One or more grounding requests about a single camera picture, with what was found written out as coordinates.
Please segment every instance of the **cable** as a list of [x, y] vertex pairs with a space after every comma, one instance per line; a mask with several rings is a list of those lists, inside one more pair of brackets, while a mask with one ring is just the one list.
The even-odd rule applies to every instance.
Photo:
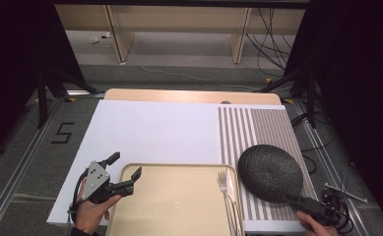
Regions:
[[[298, 115], [296, 117], [294, 117], [292, 120], [291, 120], [291, 124], [292, 124], [292, 127], [295, 128], [297, 125], [299, 125], [300, 123], [302, 123], [305, 119], [307, 120], [310, 120], [311, 118], [308, 118], [306, 117], [308, 113], [302, 113], [301, 115]], [[317, 114], [321, 114], [321, 115], [326, 115], [326, 113], [323, 113], [321, 111], [315, 111], [313, 113], [314, 115], [317, 115]], [[321, 122], [322, 119], [318, 119], [318, 118], [313, 118], [314, 120], [317, 120], [319, 122]], [[331, 124], [330, 122], [321, 122], [323, 124]]]
[[324, 118], [317, 118], [317, 117], [313, 117], [313, 118], [308, 118], [308, 117], [301, 117], [299, 120], [296, 121], [296, 124], [293, 125], [293, 129], [296, 130], [298, 128], [298, 126], [301, 124], [301, 123], [306, 123], [308, 121], [316, 121], [317, 123], [321, 123], [321, 124], [324, 124], [324, 125], [330, 125], [331, 123], [324, 119]]
[[351, 225], [351, 228], [349, 230], [347, 230], [347, 231], [339, 231], [338, 233], [343, 234], [343, 235], [345, 235], [347, 233], [351, 233], [353, 231], [353, 229], [354, 229], [354, 225], [353, 225], [353, 222], [351, 221], [351, 219], [349, 219], [349, 224]]
[[140, 66], [143, 70], [147, 71], [147, 72], [152, 72], [152, 73], [162, 73], [162, 74], [166, 74], [166, 75], [169, 75], [169, 76], [179, 76], [179, 77], [186, 77], [186, 78], [190, 78], [190, 79], [193, 79], [193, 80], [196, 80], [196, 81], [203, 81], [203, 82], [212, 82], [214, 84], [217, 84], [219, 86], [223, 86], [223, 87], [227, 87], [227, 88], [244, 88], [244, 89], [258, 89], [258, 88], [252, 88], [252, 87], [247, 87], [247, 86], [230, 86], [230, 85], [225, 85], [225, 84], [222, 84], [220, 82], [217, 82], [217, 81], [214, 81], [214, 80], [208, 80], [208, 79], [201, 79], [201, 78], [197, 78], [197, 77], [192, 77], [192, 76], [189, 76], [189, 75], [185, 75], [185, 74], [177, 74], [177, 73], [170, 73], [170, 72], [165, 72], [165, 71], [162, 71], [162, 70], [151, 70], [151, 69], [147, 69], [145, 68], [144, 66]]
[[[272, 40], [272, 42], [273, 42], [274, 49], [275, 49], [275, 47], [277, 47], [278, 51], [281, 51], [280, 48], [277, 46], [277, 43], [275, 42], [275, 40], [274, 40], [274, 36], [273, 36], [273, 33], [272, 33], [272, 30], [273, 30], [273, 29], [272, 29], [272, 19], [273, 19], [273, 17], [274, 17], [274, 9], [271, 9], [271, 8], [270, 8], [270, 23], [269, 23], [269, 26], [267, 26], [267, 23], [266, 23], [266, 21], [265, 21], [265, 19], [264, 19], [264, 16], [263, 16], [263, 14], [262, 14], [260, 8], [258, 8], [258, 12], [259, 12], [259, 15], [261, 16], [262, 22], [264, 23], [265, 29], [267, 30], [267, 34], [266, 34], [266, 36], [267, 36], [267, 35], [270, 36], [270, 38], [271, 38], [271, 40]], [[279, 61], [279, 64], [280, 64], [282, 67], [284, 67], [284, 66], [281, 64], [280, 58], [279, 58], [279, 56], [278, 56], [278, 54], [277, 54], [277, 51], [275, 51], [275, 54], [276, 54], [276, 56], [277, 56], [277, 59], [278, 59], [278, 61]], [[287, 62], [287, 61], [284, 59], [283, 54], [282, 54], [281, 52], [280, 52], [280, 54], [281, 54], [283, 60], [284, 60], [285, 62]]]
[[286, 88], [274, 89], [274, 91], [282, 91], [282, 90], [287, 90], [287, 89], [291, 89], [291, 88], [292, 88], [292, 86], [286, 87]]
[[345, 209], [344, 217], [346, 219], [345, 219], [345, 222], [341, 226], [336, 228], [338, 230], [338, 232], [340, 232], [342, 229], [344, 229], [349, 224], [349, 222], [351, 220], [351, 216], [350, 216], [350, 213], [349, 213], [348, 205], [346, 203], [342, 203], [342, 206], [344, 206], [344, 209]]
[[84, 176], [81, 175], [81, 177], [78, 179], [77, 185], [75, 186], [74, 196], [72, 198], [72, 204], [71, 207], [76, 207], [77, 205], [77, 196], [78, 196], [78, 190], [80, 189], [81, 182], [84, 179]]
[[[254, 39], [257, 43], [261, 44], [262, 47], [265, 47], [266, 49], [269, 49], [269, 50], [271, 50], [271, 51], [279, 51], [279, 49], [276, 49], [276, 48], [274, 49], [274, 48], [272, 48], [272, 47], [266, 46], [266, 45], [263, 44], [262, 42], [258, 41], [258, 39], [256, 38], [256, 35], [255, 35], [255, 34], [252, 34], [252, 37], [253, 37], [253, 39]], [[288, 52], [284, 52], [284, 51], [280, 51], [280, 52], [283, 53], [283, 54], [285, 54], [285, 55], [288, 55], [288, 56], [289, 56], [289, 53], [288, 53]]]
[[288, 41], [287, 41], [287, 39], [282, 35], [282, 37], [283, 37], [283, 39], [284, 39], [284, 41], [287, 43], [287, 45], [288, 45], [288, 47], [289, 47], [289, 49], [292, 49], [292, 47], [289, 45], [289, 43], [288, 43]]
[[263, 74], [265, 74], [265, 75], [268, 75], [268, 76], [274, 76], [274, 77], [282, 77], [282, 75], [274, 75], [274, 74], [270, 74], [270, 73], [267, 73], [267, 72], [265, 72], [264, 70], [262, 70], [262, 68], [260, 67], [260, 65], [259, 65], [259, 59], [260, 59], [260, 54], [262, 53], [262, 54], [264, 54], [264, 56], [268, 59], [268, 60], [270, 60], [274, 65], [276, 65], [277, 67], [281, 67], [276, 61], [274, 61], [274, 59], [272, 59], [268, 54], [266, 54], [264, 51], [262, 51], [262, 49], [261, 48], [259, 48], [258, 47], [258, 45], [256, 45], [253, 41], [252, 41], [252, 39], [249, 37], [249, 35], [246, 35], [248, 38], [249, 38], [249, 40], [250, 40], [250, 42], [253, 44], [253, 46], [255, 46], [256, 47], [256, 49], [258, 49], [258, 58], [257, 58], [257, 66], [258, 66], [258, 69], [259, 69], [259, 71], [261, 71]]
[[335, 139], [335, 136], [333, 136], [332, 139], [328, 143], [326, 143], [325, 145], [323, 145], [321, 147], [314, 147], [314, 148], [309, 148], [309, 149], [303, 149], [301, 152], [310, 151], [310, 150], [316, 150], [316, 149], [320, 149], [320, 148], [325, 148], [326, 146], [331, 144], [334, 139]]
[[108, 57], [108, 59], [112, 60], [112, 61], [115, 61], [113, 58], [111, 58], [109, 55], [108, 55], [108, 48], [113, 46], [113, 43], [110, 42], [108, 43], [106, 46], [97, 46], [96, 44], [97, 43], [100, 43], [100, 41], [96, 42], [96, 43], [89, 43], [91, 44], [92, 46], [94, 47], [97, 47], [97, 48], [105, 48], [105, 56]]
[[313, 159], [311, 159], [310, 157], [308, 157], [308, 156], [306, 156], [305, 154], [303, 154], [302, 155], [302, 157], [304, 157], [305, 159], [308, 159], [311, 163], [313, 163], [313, 170], [307, 170], [308, 171], [308, 174], [313, 174], [314, 172], [316, 172], [316, 170], [317, 170], [317, 165], [316, 165], [316, 162], [313, 160]]

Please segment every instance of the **gray stripe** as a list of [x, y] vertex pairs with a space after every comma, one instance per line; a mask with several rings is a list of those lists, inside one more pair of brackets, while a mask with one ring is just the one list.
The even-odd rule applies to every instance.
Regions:
[[256, 214], [256, 219], [261, 219], [261, 213], [259, 212], [259, 203], [261, 203], [262, 201], [260, 199], [257, 199], [255, 198], [255, 214]]
[[[287, 114], [285, 114], [285, 115], [286, 116], [282, 116], [282, 121], [281, 121], [282, 123], [288, 122], [288, 120], [289, 120], [289, 118], [287, 117]], [[302, 188], [302, 190], [301, 190], [301, 195], [307, 196], [307, 197], [310, 197], [313, 199], [317, 199], [314, 188], [311, 185], [311, 183], [308, 181], [309, 175], [308, 175], [307, 169], [305, 167], [305, 163], [304, 163], [302, 154], [299, 150], [298, 142], [296, 141], [295, 134], [294, 134], [292, 128], [290, 127], [290, 125], [284, 126], [284, 130], [286, 131], [286, 133], [289, 137], [292, 137], [292, 139], [289, 139], [290, 143], [291, 143], [291, 147], [292, 147], [290, 154], [292, 156], [294, 156], [295, 160], [298, 162], [299, 166], [301, 167], [302, 174], [304, 176], [304, 180], [303, 180], [304, 188]]]
[[[273, 136], [272, 139], [272, 145], [276, 147], [280, 147], [284, 150], [287, 150], [287, 142], [284, 142], [284, 139], [281, 139], [283, 136], [282, 134], [282, 124], [278, 122], [280, 119], [278, 117], [274, 117], [275, 114], [279, 114], [280, 111], [278, 112], [273, 112], [272, 110], [267, 110], [265, 112], [265, 116], [268, 119], [268, 127], [271, 130], [271, 134]], [[278, 205], [278, 210], [280, 213], [280, 219], [281, 220], [289, 220], [291, 219], [289, 212], [288, 212], [288, 207], [287, 205]]]
[[263, 201], [260, 201], [260, 202], [262, 204], [262, 211], [264, 211], [264, 217], [265, 217], [266, 220], [268, 220], [267, 205]]
[[222, 150], [222, 164], [225, 164], [222, 109], [220, 107], [219, 107], [219, 124], [220, 124], [220, 146], [221, 146], [221, 150]]
[[226, 139], [226, 147], [227, 147], [227, 161], [228, 164], [231, 164], [231, 159], [230, 159], [230, 136], [228, 135], [228, 126], [229, 126], [229, 121], [227, 120], [227, 111], [226, 108], [224, 108], [224, 126], [225, 126], [225, 139]]
[[[244, 189], [245, 190], [245, 193], [246, 193], [246, 202], [247, 203], [250, 203], [250, 198], [249, 198], [249, 191], [247, 191], [247, 189]], [[252, 217], [252, 207], [248, 207], [247, 208], [247, 214], [249, 215], [249, 220], [253, 220], [253, 217]]]
[[[239, 118], [238, 110], [237, 110], [237, 109], [234, 109], [234, 114], [235, 114], [235, 117], [236, 117], [236, 121], [237, 121], [237, 119], [238, 119], [238, 121], [241, 121], [241, 122], [243, 122], [243, 124], [244, 124], [243, 119], [240, 119], [240, 118]], [[239, 122], [236, 123], [236, 130], [237, 130], [237, 134], [238, 134], [237, 139], [239, 140], [239, 147], [240, 147], [241, 152], [244, 152], [244, 149], [243, 149], [243, 146], [242, 146], [242, 138], [241, 138], [241, 135], [240, 135], [240, 134], [241, 134], [241, 133], [240, 133], [240, 126], [239, 126], [238, 124], [241, 124], [241, 123], [239, 123]], [[240, 157], [240, 156], [238, 156], [238, 153], [237, 153], [237, 151], [236, 151], [236, 163], [237, 163], [237, 159], [238, 159], [239, 157]], [[256, 215], [256, 216], [255, 216], [255, 219], [260, 219], [261, 216], [260, 216], [259, 208], [257, 207], [257, 205], [258, 205], [258, 199], [255, 198], [254, 204], [255, 204], [255, 215]]]
[[275, 204], [270, 204], [270, 210], [271, 210], [271, 217], [272, 219], [277, 219], [277, 216], [275, 214]]
[[[243, 137], [240, 135], [240, 126], [239, 125], [237, 125], [237, 134], [238, 134], [237, 137], [238, 137], [238, 140], [239, 140], [240, 152], [243, 152], [244, 151], [243, 142], [246, 142], [246, 130], [245, 130], [245, 127], [244, 127], [244, 123], [245, 122], [244, 122], [244, 119], [243, 119], [243, 116], [242, 116], [242, 108], [235, 109], [235, 117], [238, 119], [237, 124], [242, 124]], [[236, 157], [236, 167], [237, 167], [238, 158], [240, 158], [240, 156]], [[239, 189], [241, 189], [240, 181], [238, 181], [237, 187]], [[243, 203], [242, 195], [240, 195], [239, 198], [240, 198], [240, 202]]]
[[[253, 120], [253, 125], [254, 125], [254, 130], [255, 130], [255, 134], [256, 134], [256, 137], [257, 137], [257, 141], [258, 143], [262, 143], [261, 142], [261, 128], [260, 128], [260, 124], [259, 124], [259, 121], [260, 119], [258, 118], [258, 113], [256, 112], [256, 110], [251, 110], [251, 113], [252, 113], [252, 120]], [[256, 197], [255, 198], [255, 209], [256, 209], [256, 212], [257, 212], [257, 215], [259, 215], [259, 205], [258, 205], [258, 201], [259, 202], [263, 202], [262, 200], [260, 199], [257, 199]]]
[[[271, 116], [270, 110], [252, 110], [253, 119], [254, 119], [254, 125], [256, 133], [259, 137], [258, 141], [260, 144], [268, 144], [273, 145], [277, 147], [281, 147], [282, 144], [280, 144], [278, 139], [279, 130], [276, 130], [274, 125], [278, 122], [273, 122]], [[286, 212], [282, 208], [281, 205], [273, 205], [274, 207], [271, 208], [271, 213], [273, 216], [273, 219], [277, 220], [284, 220], [288, 219], [286, 217]]]
[[237, 149], [236, 149], [236, 136], [235, 136], [235, 127], [234, 127], [234, 122], [233, 122], [233, 110], [229, 108], [228, 109], [228, 116], [230, 117], [230, 130], [231, 130], [231, 143], [233, 144], [233, 153], [230, 153], [230, 159], [234, 160], [234, 163], [236, 163], [237, 160]]
[[247, 148], [248, 148], [248, 143], [247, 143], [247, 133], [246, 133], [246, 123], [244, 121], [244, 113], [243, 113], [243, 109], [240, 109], [240, 117], [242, 118], [241, 119], [241, 122], [242, 122], [242, 130], [243, 130], [243, 140], [244, 140], [244, 146], [242, 147], [242, 152], [244, 152]]
[[[239, 149], [243, 150], [242, 138], [240, 135], [240, 126], [239, 126], [239, 124], [241, 124], [241, 119], [240, 119], [240, 116], [238, 113], [238, 109], [234, 109], [234, 116], [236, 117], [236, 132], [237, 132], [236, 140], [237, 140], [237, 144], [239, 145]], [[237, 163], [238, 158], [240, 158], [240, 156], [239, 156], [239, 153], [237, 153], [237, 151], [236, 151], [236, 157], [235, 157], [236, 163]]]
[[248, 109], [245, 109], [245, 113], [246, 113], [246, 119], [247, 119], [247, 126], [249, 127], [248, 131], [249, 131], [250, 145], [253, 146], [255, 142], [253, 141], [253, 133], [252, 133], [251, 125], [250, 125], [250, 115], [249, 115]]

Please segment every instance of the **metal frame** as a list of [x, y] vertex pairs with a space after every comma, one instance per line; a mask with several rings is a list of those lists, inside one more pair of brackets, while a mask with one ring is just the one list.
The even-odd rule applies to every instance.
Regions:
[[6, 212], [11, 200], [13, 199], [14, 194], [18, 190], [20, 184], [22, 183], [23, 178], [25, 177], [29, 167], [31, 166], [33, 158], [35, 157], [35, 154], [37, 153], [37, 150], [40, 147], [43, 141], [43, 138], [45, 137], [45, 134], [49, 129], [51, 120], [53, 119], [56, 111], [58, 110], [60, 105], [63, 103], [63, 101], [64, 101], [64, 98], [55, 98], [53, 100], [51, 107], [49, 109], [50, 110], [49, 117], [45, 120], [43, 126], [37, 129], [22, 159], [20, 160], [15, 171], [10, 177], [10, 180], [5, 186], [3, 192], [0, 194], [0, 221], [4, 213]]
[[[309, 0], [52, 0], [53, 4], [305, 9]], [[315, 5], [333, 4], [334, 0]]]
[[[302, 101], [300, 101], [299, 99], [295, 101], [295, 107], [298, 114], [304, 114], [307, 112], [304, 105], [302, 104]], [[319, 134], [315, 129], [312, 128], [311, 124], [309, 124], [308, 122], [305, 123], [303, 127], [313, 146], [315, 148], [318, 148], [316, 149], [316, 154], [325, 170], [326, 176], [329, 180], [329, 184], [333, 186], [339, 186], [342, 183], [340, 173], [333, 164], [329, 153], [326, 152], [326, 149], [324, 147], [319, 148], [324, 145], [320, 139]], [[365, 225], [363, 224], [363, 220], [359, 214], [359, 211], [354, 205], [353, 200], [346, 199], [346, 203], [351, 214], [351, 221], [354, 225], [353, 234], [357, 236], [369, 236], [370, 234], [366, 229]]]

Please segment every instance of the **black cable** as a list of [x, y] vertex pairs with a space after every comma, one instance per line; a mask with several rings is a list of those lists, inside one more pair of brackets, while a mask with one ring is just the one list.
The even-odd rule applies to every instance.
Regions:
[[[259, 44], [262, 44], [262, 42], [258, 41], [258, 39], [256, 38], [256, 35], [255, 34], [252, 34], [252, 37], [253, 39], [255, 39], [255, 41]], [[262, 47], [265, 47], [266, 49], [269, 49], [269, 50], [272, 50], [272, 51], [279, 51], [278, 49], [274, 49], [272, 47], [269, 47], [269, 46], [266, 46], [265, 44], [262, 44]], [[281, 51], [281, 53], [284, 53], [285, 55], [289, 55], [288, 52], [284, 52], [284, 51]]]
[[74, 197], [72, 199], [71, 207], [76, 207], [76, 205], [77, 205], [78, 190], [80, 189], [80, 185], [81, 185], [81, 182], [83, 181], [83, 179], [84, 178], [78, 179], [77, 185], [75, 186]]
[[265, 38], [264, 38], [264, 41], [263, 41], [262, 44], [261, 44], [261, 49], [262, 49], [262, 45], [265, 43], [265, 40], [266, 40], [267, 36], [269, 35], [269, 36], [271, 37], [271, 40], [273, 41], [274, 51], [275, 51], [275, 54], [276, 54], [277, 59], [278, 59], [278, 61], [279, 61], [278, 63], [277, 63], [276, 61], [274, 61], [274, 62], [275, 62], [274, 64], [279, 64], [279, 65], [280, 65], [279, 67], [282, 68], [282, 69], [284, 69], [284, 66], [282, 65], [282, 63], [281, 63], [281, 61], [280, 61], [280, 59], [279, 59], [279, 56], [278, 56], [278, 54], [277, 54], [277, 51], [276, 51], [276, 49], [275, 49], [275, 46], [277, 46], [277, 44], [276, 44], [276, 42], [275, 42], [275, 40], [274, 40], [274, 37], [271, 35], [271, 32], [270, 32], [270, 28], [272, 27], [272, 17], [273, 17], [273, 15], [274, 15], [274, 13], [273, 13], [273, 11], [270, 9], [270, 25], [268, 26], [267, 23], [266, 23], [266, 21], [265, 21], [265, 19], [264, 19], [264, 16], [262, 15], [261, 9], [258, 8], [258, 11], [259, 11], [259, 15], [261, 16], [262, 22], [264, 23], [265, 29], [267, 30], [267, 33], [266, 33]]
[[[267, 30], [267, 34], [266, 34], [266, 36], [265, 36], [265, 39], [266, 39], [267, 35], [269, 35], [270, 38], [271, 38], [271, 40], [272, 40], [272, 42], [273, 42], [274, 49], [275, 49], [275, 47], [277, 47], [278, 51], [280, 52], [281, 50], [280, 50], [280, 48], [278, 47], [277, 43], [275, 42], [275, 40], [274, 40], [274, 36], [273, 36], [273, 33], [272, 33], [272, 30], [273, 30], [273, 28], [272, 28], [272, 19], [273, 19], [273, 17], [274, 17], [274, 9], [271, 9], [271, 8], [270, 8], [270, 23], [269, 23], [269, 26], [267, 26], [267, 23], [265, 22], [264, 16], [262, 15], [262, 12], [261, 12], [261, 9], [260, 9], [260, 8], [258, 8], [258, 11], [259, 11], [259, 15], [261, 16], [261, 19], [262, 19], [262, 21], [263, 21], [263, 23], [264, 23], [265, 29]], [[286, 59], [284, 59], [283, 54], [282, 54], [281, 52], [280, 52], [280, 54], [281, 54], [281, 57], [283, 58], [283, 60], [284, 60], [285, 62], [287, 62]], [[280, 57], [279, 57], [278, 54], [277, 54], [277, 50], [275, 50], [275, 55], [277, 56], [277, 59], [278, 59], [278, 61], [279, 61], [279, 64], [280, 64], [282, 67], [284, 67], [283, 64], [282, 64], [281, 61], [280, 61]]]
[[303, 154], [302, 155], [302, 157], [304, 157], [305, 159], [308, 159], [311, 163], [313, 163], [313, 166], [314, 166], [314, 169], [313, 170], [307, 170], [308, 171], [308, 174], [313, 174], [314, 172], [316, 172], [316, 170], [317, 170], [317, 165], [316, 165], [316, 162], [313, 160], [313, 159], [311, 159], [310, 157], [308, 157], [308, 156], [306, 156], [305, 154]]
[[309, 149], [303, 149], [301, 152], [305, 152], [305, 151], [309, 151], [309, 150], [316, 150], [316, 149], [320, 149], [320, 148], [325, 148], [326, 146], [331, 144], [334, 139], [335, 139], [335, 136], [333, 136], [332, 139], [328, 143], [326, 143], [325, 145], [323, 145], [321, 147], [314, 147], [314, 148], [309, 148]]
[[258, 64], [258, 69], [259, 71], [261, 71], [263, 74], [265, 75], [268, 75], [268, 76], [274, 76], [274, 77], [282, 77], [281, 75], [274, 75], [274, 74], [270, 74], [270, 73], [267, 73], [265, 72], [264, 70], [262, 70], [262, 68], [259, 66], [259, 59], [260, 59], [260, 54], [263, 53], [265, 55], [265, 57], [269, 58], [269, 56], [264, 52], [262, 51], [253, 41], [250, 37], [248, 37], [250, 42], [252, 42], [252, 44], [256, 47], [256, 49], [258, 49], [258, 61], [257, 61], [257, 64]]
[[351, 220], [351, 216], [350, 216], [350, 213], [349, 213], [349, 209], [348, 209], [348, 205], [346, 203], [342, 203], [342, 206], [344, 206], [344, 209], [345, 209], [345, 222], [338, 226], [336, 229], [339, 231], [341, 231], [342, 229], [344, 229], [350, 222]]
[[289, 43], [288, 43], [288, 41], [286, 40], [286, 38], [285, 38], [283, 35], [282, 35], [282, 37], [283, 37], [284, 41], [287, 43], [289, 49], [292, 49], [292, 47], [289, 45]]
[[[320, 112], [320, 111], [316, 111], [316, 112], [314, 112], [314, 114], [317, 115], [317, 114], [325, 114], [325, 113]], [[325, 124], [325, 125], [331, 125], [331, 124], [332, 124], [329, 120], [327, 120], [327, 119], [325, 119], [325, 118], [322, 118], [322, 119], [319, 119], [319, 118], [317, 118], [317, 117], [314, 117], [314, 118], [308, 118], [308, 117], [307, 117], [307, 113], [303, 113], [303, 114], [301, 114], [301, 115], [299, 115], [299, 116], [296, 116], [295, 118], [293, 118], [293, 119], [291, 120], [292, 127], [295, 129], [296, 126], [298, 126], [299, 124], [301, 124], [301, 123], [304, 121], [304, 119], [307, 119], [307, 120], [315, 120], [315, 121], [318, 121], [319, 123], [321, 123], [321, 124]]]
[[349, 230], [347, 230], [347, 231], [340, 231], [338, 233], [343, 234], [343, 235], [345, 235], [347, 233], [351, 233], [353, 231], [353, 229], [354, 229], [354, 225], [353, 225], [353, 222], [351, 221], [351, 219], [349, 219], [349, 223], [351, 224], [351, 228]]
[[[274, 17], [274, 8], [272, 8], [272, 9], [270, 8], [270, 38], [273, 41], [274, 49], [275, 49], [275, 47], [277, 47], [277, 49], [280, 52], [280, 55], [283, 58], [284, 62], [287, 63], [286, 59], [283, 56], [283, 53], [281, 53], [280, 48], [278, 47], [277, 43], [274, 40], [274, 33], [273, 33], [273, 27], [272, 27], [272, 19], [273, 19], [273, 17]], [[283, 66], [283, 64], [281, 64], [280, 57], [277, 55], [277, 51], [276, 50], [275, 50], [275, 55], [277, 56], [277, 59], [280, 62], [280, 65]]]
[[277, 67], [281, 68], [281, 69], [284, 69], [283, 67], [281, 67], [280, 64], [278, 64], [276, 61], [274, 61], [274, 59], [272, 59], [272, 57], [270, 57], [266, 52], [262, 51], [262, 47], [263, 47], [263, 44], [261, 44], [261, 47], [258, 47], [258, 45], [256, 45], [255, 42], [253, 42], [253, 40], [248, 36], [250, 42], [252, 43], [253, 46], [256, 47], [256, 49], [258, 50], [258, 66], [259, 66], [259, 54], [262, 53], [264, 54], [264, 56], [271, 61], [271, 63], [273, 63], [274, 65], [276, 65]]

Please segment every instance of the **tray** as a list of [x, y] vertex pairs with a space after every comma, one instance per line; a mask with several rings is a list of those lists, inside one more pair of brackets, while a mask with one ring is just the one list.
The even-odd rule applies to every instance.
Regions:
[[227, 168], [242, 218], [237, 176], [231, 166], [129, 164], [122, 170], [121, 181], [130, 179], [140, 166], [142, 176], [135, 183], [134, 194], [114, 207], [107, 236], [230, 235], [218, 184], [219, 172]]

